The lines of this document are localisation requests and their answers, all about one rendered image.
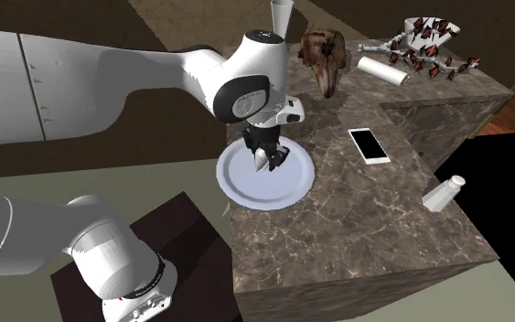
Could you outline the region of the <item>brown animal skull figure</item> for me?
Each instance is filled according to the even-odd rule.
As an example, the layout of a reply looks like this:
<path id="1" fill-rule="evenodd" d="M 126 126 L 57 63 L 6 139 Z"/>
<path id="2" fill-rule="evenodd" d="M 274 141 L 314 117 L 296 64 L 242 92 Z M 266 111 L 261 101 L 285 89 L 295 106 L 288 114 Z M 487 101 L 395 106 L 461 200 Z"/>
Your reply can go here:
<path id="1" fill-rule="evenodd" d="M 307 32 L 301 37 L 297 57 L 315 73 L 321 94 L 331 98 L 337 87 L 338 70 L 344 69 L 347 62 L 343 35 L 332 28 Z"/>

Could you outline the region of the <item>white shaker bottle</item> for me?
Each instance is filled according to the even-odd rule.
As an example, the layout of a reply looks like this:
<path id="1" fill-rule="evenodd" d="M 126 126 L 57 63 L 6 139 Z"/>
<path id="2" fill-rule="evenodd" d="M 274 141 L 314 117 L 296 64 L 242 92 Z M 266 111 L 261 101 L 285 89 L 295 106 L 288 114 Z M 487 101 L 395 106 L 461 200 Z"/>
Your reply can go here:
<path id="1" fill-rule="evenodd" d="M 422 197 L 423 205 L 432 212 L 441 211 L 466 184 L 463 177 L 451 176 Z"/>

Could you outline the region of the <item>white pot with red-leaved branch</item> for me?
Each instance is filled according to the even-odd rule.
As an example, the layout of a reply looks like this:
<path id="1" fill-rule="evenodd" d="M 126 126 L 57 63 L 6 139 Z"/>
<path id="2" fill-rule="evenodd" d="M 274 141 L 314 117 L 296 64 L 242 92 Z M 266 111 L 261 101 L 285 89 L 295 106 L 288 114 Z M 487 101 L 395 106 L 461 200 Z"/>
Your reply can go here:
<path id="1" fill-rule="evenodd" d="M 386 54 L 388 62 L 393 66 L 400 59 L 419 73 L 427 65 L 430 66 L 430 79 L 440 73 L 453 81 L 458 73 L 476 69 L 480 58 L 468 58 L 466 62 L 455 66 L 453 58 L 438 58 L 439 48 L 451 38 L 458 36 L 460 28 L 446 19 L 438 17 L 411 17 L 404 20 L 404 30 L 379 46 L 358 45 L 358 52 L 377 52 Z"/>

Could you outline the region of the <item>pale blue round plate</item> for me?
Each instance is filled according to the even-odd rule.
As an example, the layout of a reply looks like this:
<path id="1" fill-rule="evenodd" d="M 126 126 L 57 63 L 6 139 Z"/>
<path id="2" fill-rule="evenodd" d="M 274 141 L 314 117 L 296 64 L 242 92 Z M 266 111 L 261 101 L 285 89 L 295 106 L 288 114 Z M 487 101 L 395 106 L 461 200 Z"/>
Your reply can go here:
<path id="1" fill-rule="evenodd" d="M 284 136 L 279 141 L 290 153 L 274 171 L 255 169 L 253 154 L 243 139 L 226 147 L 216 166 L 216 179 L 230 199 L 248 209 L 277 210 L 306 196 L 315 180 L 314 163 L 297 142 Z"/>

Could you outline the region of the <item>dark brown robot stand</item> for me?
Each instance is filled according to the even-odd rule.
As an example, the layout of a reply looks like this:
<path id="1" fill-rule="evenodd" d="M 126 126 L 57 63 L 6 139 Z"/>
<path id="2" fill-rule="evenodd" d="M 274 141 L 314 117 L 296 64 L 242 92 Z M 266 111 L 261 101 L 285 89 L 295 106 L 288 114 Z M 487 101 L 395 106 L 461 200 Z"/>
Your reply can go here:
<path id="1" fill-rule="evenodd" d="M 177 268 L 169 309 L 147 322 L 243 322 L 232 291 L 231 248 L 184 192 L 131 224 Z M 74 263 L 51 275 L 62 322 L 104 322 L 102 301 Z"/>

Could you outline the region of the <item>white paper roll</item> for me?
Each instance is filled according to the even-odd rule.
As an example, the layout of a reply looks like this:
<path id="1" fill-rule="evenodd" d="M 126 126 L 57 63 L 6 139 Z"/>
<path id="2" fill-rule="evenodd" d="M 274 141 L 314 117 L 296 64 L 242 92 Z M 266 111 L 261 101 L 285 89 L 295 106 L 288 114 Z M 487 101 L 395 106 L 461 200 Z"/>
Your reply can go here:
<path id="1" fill-rule="evenodd" d="M 402 86 L 410 79 L 408 73 L 368 57 L 362 57 L 358 62 L 357 68 L 395 86 Z"/>

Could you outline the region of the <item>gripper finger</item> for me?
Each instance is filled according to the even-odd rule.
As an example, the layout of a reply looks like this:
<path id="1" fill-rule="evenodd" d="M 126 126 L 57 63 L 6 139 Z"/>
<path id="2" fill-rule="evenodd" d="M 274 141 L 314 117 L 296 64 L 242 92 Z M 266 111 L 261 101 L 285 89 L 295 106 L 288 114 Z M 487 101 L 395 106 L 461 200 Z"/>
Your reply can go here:
<path id="1" fill-rule="evenodd" d="M 268 168 L 270 172 L 273 172 L 277 167 L 279 167 L 288 157 L 290 153 L 290 149 L 278 145 L 275 149 L 270 149 L 270 153 L 268 155 Z"/>
<path id="2" fill-rule="evenodd" d="M 262 171 L 269 162 L 269 158 L 265 151 L 261 148 L 257 148 L 254 153 L 254 165 L 256 171 Z"/>

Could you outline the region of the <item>white smartphone with black screen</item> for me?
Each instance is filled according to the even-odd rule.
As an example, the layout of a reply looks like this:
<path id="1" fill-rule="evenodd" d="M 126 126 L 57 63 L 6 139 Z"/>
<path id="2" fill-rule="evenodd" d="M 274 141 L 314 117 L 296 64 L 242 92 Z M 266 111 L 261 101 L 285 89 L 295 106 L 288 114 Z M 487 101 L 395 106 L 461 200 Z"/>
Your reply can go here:
<path id="1" fill-rule="evenodd" d="M 348 129 L 348 133 L 367 165 L 391 162 L 370 128 Z"/>

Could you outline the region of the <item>white tapered cup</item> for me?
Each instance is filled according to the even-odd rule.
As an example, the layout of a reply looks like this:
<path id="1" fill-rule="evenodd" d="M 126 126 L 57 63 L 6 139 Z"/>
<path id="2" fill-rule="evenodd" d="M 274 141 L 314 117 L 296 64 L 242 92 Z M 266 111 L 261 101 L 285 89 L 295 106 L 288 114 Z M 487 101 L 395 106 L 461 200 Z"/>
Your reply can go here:
<path id="1" fill-rule="evenodd" d="M 293 0 L 271 0 L 274 33 L 282 38 L 286 37 L 293 7 Z"/>

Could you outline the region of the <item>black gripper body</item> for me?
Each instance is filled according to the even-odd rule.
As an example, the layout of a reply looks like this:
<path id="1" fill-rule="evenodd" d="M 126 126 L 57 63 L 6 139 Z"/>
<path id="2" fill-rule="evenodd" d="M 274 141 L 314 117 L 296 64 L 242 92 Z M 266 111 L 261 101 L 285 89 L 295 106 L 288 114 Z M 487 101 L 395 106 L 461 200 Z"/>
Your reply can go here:
<path id="1" fill-rule="evenodd" d="M 267 156 L 275 156 L 283 153 L 279 146 L 281 126 L 276 125 L 269 128 L 261 128 L 250 124 L 242 131 L 242 137 L 246 147 L 253 154 L 262 149 Z"/>

